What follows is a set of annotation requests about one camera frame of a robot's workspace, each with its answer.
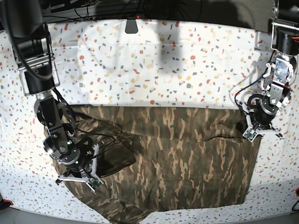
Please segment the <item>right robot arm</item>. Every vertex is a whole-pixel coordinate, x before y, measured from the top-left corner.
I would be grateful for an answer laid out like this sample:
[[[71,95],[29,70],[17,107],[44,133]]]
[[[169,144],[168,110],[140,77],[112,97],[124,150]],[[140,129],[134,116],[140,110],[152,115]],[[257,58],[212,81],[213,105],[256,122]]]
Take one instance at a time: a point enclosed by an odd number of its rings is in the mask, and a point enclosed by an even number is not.
[[[90,137],[76,139],[73,110],[57,90],[55,57],[40,2],[3,0],[0,20],[10,37],[24,95],[36,96],[34,111],[48,134],[44,150],[66,168],[56,183],[82,182],[95,190],[103,183],[96,173],[99,147]]]

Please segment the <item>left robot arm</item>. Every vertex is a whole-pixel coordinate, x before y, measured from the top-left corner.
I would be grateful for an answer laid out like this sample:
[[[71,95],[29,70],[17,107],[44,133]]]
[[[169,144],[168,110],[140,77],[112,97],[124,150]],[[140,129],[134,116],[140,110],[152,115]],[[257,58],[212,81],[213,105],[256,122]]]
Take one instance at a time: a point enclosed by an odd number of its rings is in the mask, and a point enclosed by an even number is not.
[[[299,2],[276,0],[273,12],[271,49],[277,57],[266,63],[266,71],[260,77],[261,93],[251,95],[242,105],[248,126],[243,136],[250,142],[269,133],[282,137],[272,120],[290,103],[289,82],[298,64],[295,57],[299,54]]]

